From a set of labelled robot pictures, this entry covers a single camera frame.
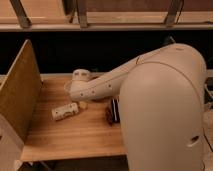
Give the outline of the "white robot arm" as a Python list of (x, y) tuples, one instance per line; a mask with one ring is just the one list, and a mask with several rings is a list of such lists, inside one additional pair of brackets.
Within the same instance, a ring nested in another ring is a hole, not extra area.
[(203, 171), (202, 55), (186, 44), (142, 54), (93, 79), (77, 69), (74, 101), (117, 95), (130, 171)]

